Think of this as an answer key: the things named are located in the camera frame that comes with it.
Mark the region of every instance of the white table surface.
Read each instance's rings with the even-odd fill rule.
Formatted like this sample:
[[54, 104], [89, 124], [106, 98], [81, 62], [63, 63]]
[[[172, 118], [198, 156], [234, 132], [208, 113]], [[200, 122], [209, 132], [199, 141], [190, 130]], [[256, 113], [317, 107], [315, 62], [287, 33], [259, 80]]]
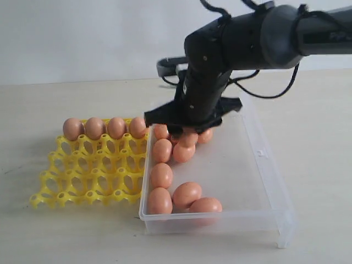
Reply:
[[[245, 84], [275, 93], [288, 81]], [[298, 214], [287, 249], [269, 232], [144, 235], [136, 207], [116, 203], [29, 206], [66, 118], [142, 116], [173, 93], [162, 80], [0, 86], [0, 263], [352, 263], [352, 70], [300, 72], [284, 97], [255, 100]]]

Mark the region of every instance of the clear plastic box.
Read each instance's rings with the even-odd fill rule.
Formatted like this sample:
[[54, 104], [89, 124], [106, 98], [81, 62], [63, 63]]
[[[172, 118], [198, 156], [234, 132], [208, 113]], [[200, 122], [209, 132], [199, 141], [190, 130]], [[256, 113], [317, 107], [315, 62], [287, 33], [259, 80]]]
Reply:
[[[241, 93], [240, 99], [241, 111], [227, 114], [223, 124], [214, 129], [212, 141], [197, 145], [191, 161], [171, 164], [174, 173], [171, 194], [184, 182], [197, 182], [202, 186], [202, 197], [215, 197], [222, 203], [221, 213], [147, 213], [149, 176], [155, 164], [150, 153], [156, 141], [150, 130], [139, 209], [147, 234], [278, 230], [278, 247], [289, 245], [296, 227], [291, 200], [250, 96]], [[217, 221], [197, 228], [196, 218]]]

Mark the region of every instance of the black cable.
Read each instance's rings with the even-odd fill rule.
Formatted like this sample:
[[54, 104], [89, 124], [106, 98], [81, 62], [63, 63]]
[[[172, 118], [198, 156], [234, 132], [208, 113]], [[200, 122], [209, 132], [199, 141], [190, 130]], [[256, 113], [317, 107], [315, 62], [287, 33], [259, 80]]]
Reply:
[[[255, 8], [257, 8], [255, 6], [253, 6], [256, 4], [251, 0], [248, 0], [248, 1], [242, 0], [242, 2], [245, 3], [248, 7], [252, 8], [253, 10], [256, 10]], [[346, 33], [351, 33], [350, 30], [345, 25], [343, 25], [341, 22], [339, 22], [337, 19], [335, 19], [333, 16], [329, 15], [326, 12], [323, 12], [323, 11], [310, 11], [309, 12], [309, 11], [307, 11], [307, 7], [304, 4], [300, 6], [298, 11], [299, 11], [299, 16], [297, 17], [296, 21], [294, 21], [293, 34], [296, 32], [296, 28], [298, 26], [299, 21], [303, 18], [310, 18], [310, 17], [316, 17], [316, 18], [322, 19], [326, 22], [330, 22], [331, 24], [334, 24], [335, 26], [337, 26], [340, 30], [342, 30]], [[279, 97], [283, 96], [291, 89], [291, 87], [293, 86], [293, 83], [296, 79], [298, 70], [299, 70], [299, 63], [295, 66], [293, 73], [292, 73], [291, 80], [290, 80], [288, 86], [286, 87], [286, 89], [283, 90], [281, 93], [274, 95], [274, 96], [257, 95], [255, 93], [248, 91], [245, 87], [243, 87], [242, 85], [240, 85], [238, 83], [241, 80], [246, 80], [246, 79], [250, 79], [250, 78], [255, 77], [259, 73], [259, 70], [256, 70], [253, 74], [251, 74], [249, 76], [239, 77], [239, 78], [235, 78], [235, 79], [229, 79], [227, 86], [230, 84], [236, 84], [238, 87], [240, 87], [243, 91], [245, 91], [247, 94], [249, 94], [251, 96], [261, 98], [261, 99], [275, 99], [275, 98], [279, 98]]]
[[242, 2], [248, 6], [250, 9], [253, 10], [258, 10], [259, 5], [257, 5], [255, 2], [253, 2], [252, 0], [242, 0]]
[[205, 9], [222, 14], [223, 17], [230, 18], [231, 15], [221, 7], [214, 7], [213, 5], [209, 4], [206, 0], [200, 0], [201, 4], [204, 6]]
[[311, 18], [311, 17], [316, 17], [316, 18], [319, 18], [319, 19], [324, 20], [326, 22], [330, 22], [331, 24], [334, 24], [335, 26], [337, 26], [341, 30], [345, 31], [346, 33], [350, 33], [350, 30], [348, 29], [348, 27], [343, 25], [340, 21], [338, 21], [336, 18], [334, 18], [333, 16], [329, 15], [326, 12], [323, 12], [323, 11], [304, 12], [301, 19], [302, 18]]
[[165, 83], [167, 83], [167, 84], [177, 86], [177, 83], [171, 82], [171, 81], [167, 80], [165, 77], [161, 77], [161, 79], [162, 79]]
[[[233, 81], [231, 83], [236, 84], [238, 87], [240, 87], [243, 91], [245, 91], [247, 94], [249, 94], [251, 96], [254, 96], [254, 97], [257, 97], [257, 98], [261, 98], [261, 99], [275, 99], [275, 98], [279, 98], [279, 97], [283, 96], [284, 94], [286, 94], [291, 89], [291, 87], [292, 87], [292, 85], [293, 85], [293, 83], [294, 83], [294, 81], [296, 79], [298, 68], [299, 68], [299, 63], [295, 66], [295, 68], [293, 70], [293, 73], [292, 73], [291, 81], [288, 84], [288, 86], [286, 87], [286, 89], [283, 90], [281, 93], [279, 93], [277, 95], [273, 95], [273, 96], [257, 95], [255, 93], [252, 93], [252, 92], [248, 91], [245, 87], [240, 85], [238, 83], [238, 81]], [[258, 74], [257, 72], [259, 73], [259, 71], [256, 70], [252, 75], [254, 75], [254, 74], [257, 75]]]

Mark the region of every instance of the egg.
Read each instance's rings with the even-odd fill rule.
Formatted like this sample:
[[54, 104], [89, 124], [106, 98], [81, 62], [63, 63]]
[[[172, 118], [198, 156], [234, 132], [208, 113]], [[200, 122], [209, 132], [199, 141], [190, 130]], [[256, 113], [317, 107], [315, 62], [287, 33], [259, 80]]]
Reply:
[[92, 140], [100, 139], [101, 135], [106, 131], [104, 121], [97, 117], [88, 119], [85, 125], [85, 129], [87, 137]]
[[[203, 197], [195, 201], [189, 208], [190, 213], [212, 213], [222, 212], [222, 205], [216, 198]], [[210, 226], [217, 221], [216, 218], [200, 218], [195, 219], [195, 224], [198, 226]]]
[[108, 133], [112, 139], [120, 139], [127, 132], [125, 121], [121, 117], [114, 117], [108, 123]]
[[148, 132], [144, 119], [140, 117], [132, 119], [129, 125], [129, 132], [135, 139], [143, 138]]
[[155, 188], [148, 197], [148, 212], [152, 215], [172, 212], [172, 200], [168, 190]]
[[198, 143], [201, 143], [201, 144], [208, 143], [212, 138], [213, 138], [213, 130], [209, 128], [198, 136]]
[[193, 181], [178, 186], [172, 195], [172, 201], [178, 209], [189, 208], [202, 196], [202, 187]]
[[156, 139], [167, 139], [169, 138], [169, 131], [166, 125], [157, 124], [154, 126], [154, 136]]
[[193, 157], [195, 152], [196, 152], [195, 145], [192, 145], [190, 147], [183, 147], [181, 145], [181, 142], [178, 142], [174, 146], [172, 156], [175, 161], [177, 161], [179, 163], [184, 163], [184, 162], [191, 160], [191, 158]]
[[64, 136], [69, 141], [75, 141], [77, 140], [79, 135], [84, 134], [83, 123], [78, 118], [67, 119], [62, 126], [62, 130], [63, 130]]
[[170, 160], [172, 144], [167, 139], [159, 139], [153, 146], [153, 158], [157, 163], [166, 163]]
[[156, 164], [150, 173], [150, 182], [154, 188], [162, 187], [168, 189], [171, 186], [173, 172], [166, 163]]
[[180, 138], [180, 144], [183, 147], [192, 147], [198, 141], [198, 134], [192, 129], [184, 129], [184, 133]]

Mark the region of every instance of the egg tray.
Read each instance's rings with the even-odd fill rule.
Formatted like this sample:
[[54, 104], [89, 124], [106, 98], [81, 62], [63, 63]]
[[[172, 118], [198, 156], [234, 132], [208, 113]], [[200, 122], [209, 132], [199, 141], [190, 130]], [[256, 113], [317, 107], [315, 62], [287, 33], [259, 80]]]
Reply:
[[[103, 119], [107, 125], [110, 119]], [[127, 126], [131, 119], [124, 119]], [[129, 133], [121, 139], [103, 134], [99, 140], [80, 135], [76, 141], [56, 138], [57, 149], [48, 155], [49, 169], [40, 173], [40, 191], [30, 197], [37, 208], [44, 203], [93, 204], [127, 200], [134, 204], [141, 196], [148, 133], [141, 139]]]

